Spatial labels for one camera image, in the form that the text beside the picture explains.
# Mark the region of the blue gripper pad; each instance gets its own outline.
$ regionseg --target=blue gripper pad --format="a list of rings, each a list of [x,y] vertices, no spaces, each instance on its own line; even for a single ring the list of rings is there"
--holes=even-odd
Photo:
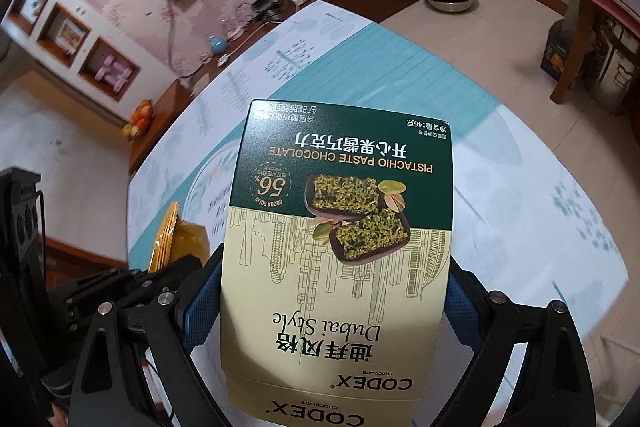
[[[444,312],[460,344],[469,346],[477,355],[484,343],[480,332],[480,315],[452,272],[449,272]]]
[[[220,283],[222,261],[212,270],[211,275],[200,288],[196,297],[184,314],[182,348],[190,353],[195,346],[204,344],[209,331],[220,313]]]

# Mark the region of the pink dumbbell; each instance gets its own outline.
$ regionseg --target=pink dumbbell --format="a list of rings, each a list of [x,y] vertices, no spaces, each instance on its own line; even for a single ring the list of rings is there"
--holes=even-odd
[[[116,70],[116,73],[118,73],[125,80],[130,77],[131,73],[133,73],[133,70],[131,68],[119,63],[116,60],[116,57],[114,57],[113,55],[109,55],[104,59],[104,65],[107,68]]]
[[[111,89],[113,89],[113,92],[115,93],[120,92],[122,87],[127,83],[126,78],[115,78],[108,68],[100,68],[95,74],[95,80],[98,82],[106,82],[111,86]]]

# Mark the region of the metal screw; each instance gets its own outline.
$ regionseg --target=metal screw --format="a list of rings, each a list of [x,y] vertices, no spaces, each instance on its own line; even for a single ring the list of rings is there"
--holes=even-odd
[[[551,304],[551,307],[555,309],[555,311],[558,313],[566,312],[566,304],[564,304],[564,302],[562,301],[553,301],[553,303]]]
[[[507,295],[500,291],[492,291],[491,293],[489,293],[489,298],[491,299],[491,302],[494,302],[496,304],[504,304],[505,302],[507,302]]]
[[[162,292],[158,296],[158,303],[161,306],[167,306],[167,304],[171,304],[174,301],[174,294],[171,292]]]
[[[100,306],[98,306],[98,313],[100,315],[106,315],[113,309],[113,304],[110,302],[103,302]]]

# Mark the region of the wooden table leg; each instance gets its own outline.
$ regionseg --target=wooden table leg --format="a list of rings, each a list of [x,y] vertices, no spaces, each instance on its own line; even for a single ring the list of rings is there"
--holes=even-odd
[[[567,92],[575,77],[580,72],[582,60],[584,59],[584,51],[591,37],[591,29],[596,18],[598,6],[591,0],[580,0],[578,8],[578,23],[575,27],[574,42],[569,50],[569,57],[562,70],[562,75],[556,89],[551,93],[551,100],[556,103],[562,103],[564,94]]]

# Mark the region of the teal stripe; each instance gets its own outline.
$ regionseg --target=teal stripe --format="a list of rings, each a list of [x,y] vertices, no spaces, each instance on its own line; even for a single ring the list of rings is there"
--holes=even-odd
[[[270,98],[356,105],[447,121],[463,139],[499,105],[464,74],[417,44],[370,24],[298,73]],[[184,206],[194,178],[222,146],[242,136],[235,127],[183,181],[129,251],[129,266],[146,269],[170,201]]]

